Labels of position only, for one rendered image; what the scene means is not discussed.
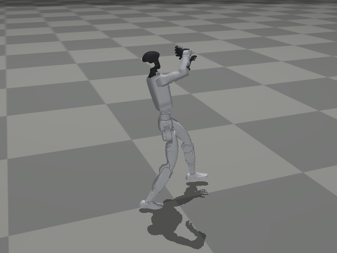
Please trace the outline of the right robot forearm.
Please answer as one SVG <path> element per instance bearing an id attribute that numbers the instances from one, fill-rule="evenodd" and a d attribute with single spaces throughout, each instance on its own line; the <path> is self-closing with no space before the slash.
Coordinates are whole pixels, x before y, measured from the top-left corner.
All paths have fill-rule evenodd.
<path id="1" fill-rule="evenodd" d="M 186 67 L 190 65 L 190 56 L 192 55 L 192 50 L 184 50 L 182 54 L 182 60 L 179 67 L 179 72 L 184 72 Z"/>

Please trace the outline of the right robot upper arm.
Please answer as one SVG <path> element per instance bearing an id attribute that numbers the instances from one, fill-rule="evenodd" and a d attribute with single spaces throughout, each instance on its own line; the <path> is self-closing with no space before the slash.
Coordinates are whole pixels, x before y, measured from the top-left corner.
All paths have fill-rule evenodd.
<path id="1" fill-rule="evenodd" d="M 184 72 L 171 72 L 166 75 L 161 75 L 156 79 L 156 85 L 159 86 L 166 86 L 170 82 L 173 82 L 181 77 L 187 76 L 189 74 L 189 69 L 186 67 Z"/>

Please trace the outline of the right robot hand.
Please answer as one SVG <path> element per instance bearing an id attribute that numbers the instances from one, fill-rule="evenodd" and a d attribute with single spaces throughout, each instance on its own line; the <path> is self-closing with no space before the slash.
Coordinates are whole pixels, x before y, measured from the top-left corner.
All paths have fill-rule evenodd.
<path id="1" fill-rule="evenodd" d="M 180 48 L 178 46 L 176 46 L 175 48 L 176 48 L 175 49 L 175 51 L 176 51 L 175 54 L 177 54 L 176 56 L 180 56 L 179 60 L 182 58 L 182 54 L 183 54 L 184 50 L 190 50 L 188 48 L 182 49 L 182 48 Z"/>

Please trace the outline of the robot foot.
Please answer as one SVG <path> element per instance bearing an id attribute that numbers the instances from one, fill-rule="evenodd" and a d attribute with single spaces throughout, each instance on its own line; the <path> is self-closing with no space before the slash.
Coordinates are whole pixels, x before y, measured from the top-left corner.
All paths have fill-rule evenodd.
<path id="1" fill-rule="evenodd" d="M 154 202 L 152 201 L 151 204 L 147 203 L 146 202 L 147 200 L 142 200 L 139 204 L 139 207 L 140 208 L 148 208 L 148 209 L 161 209 L 163 207 L 163 205 L 161 203 L 157 203 L 157 202 Z M 149 201 L 148 201 L 149 202 Z"/>
<path id="2" fill-rule="evenodd" d="M 193 180 L 193 179 L 202 179 L 207 177 L 207 173 L 199 173 L 195 172 L 195 175 L 191 175 L 191 173 L 187 173 L 186 180 Z"/>

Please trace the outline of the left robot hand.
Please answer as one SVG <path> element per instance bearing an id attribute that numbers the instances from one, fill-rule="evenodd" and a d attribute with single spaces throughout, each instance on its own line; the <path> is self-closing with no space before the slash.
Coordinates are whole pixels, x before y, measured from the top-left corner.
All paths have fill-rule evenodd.
<path id="1" fill-rule="evenodd" d="M 193 56 L 191 56 L 191 58 L 190 58 L 190 64 L 191 64 L 191 61 L 195 61 L 195 58 L 196 58 L 197 56 L 196 55 L 193 55 Z M 187 66 L 187 68 L 190 70 L 190 65 L 189 66 Z"/>

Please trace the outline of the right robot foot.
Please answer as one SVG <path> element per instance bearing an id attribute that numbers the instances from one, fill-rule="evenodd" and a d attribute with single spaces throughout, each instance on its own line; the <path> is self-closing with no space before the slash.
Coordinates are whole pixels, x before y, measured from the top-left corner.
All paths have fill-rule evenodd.
<path id="1" fill-rule="evenodd" d="M 140 208 L 148 208 L 148 209 L 161 209 L 163 207 L 163 205 L 161 203 L 157 203 L 157 202 L 154 202 L 152 201 L 151 204 L 147 203 L 146 202 L 147 200 L 142 200 L 139 204 L 139 207 Z M 149 201 L 148 201 L 149 202 Z"/>

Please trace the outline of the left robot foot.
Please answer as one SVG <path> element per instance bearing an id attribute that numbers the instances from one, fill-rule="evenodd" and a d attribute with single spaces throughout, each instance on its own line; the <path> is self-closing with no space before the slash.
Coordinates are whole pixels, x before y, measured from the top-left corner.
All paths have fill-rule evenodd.
<path id="1" fill-rule="evenodd" d="M 187 173 L 186 180 L 193 180 L 193 179 L 202 179 L 207 177 L 207 173 L 199 173 L 195 172 L 195 175 L 191 175 L 191 173 Z"/>

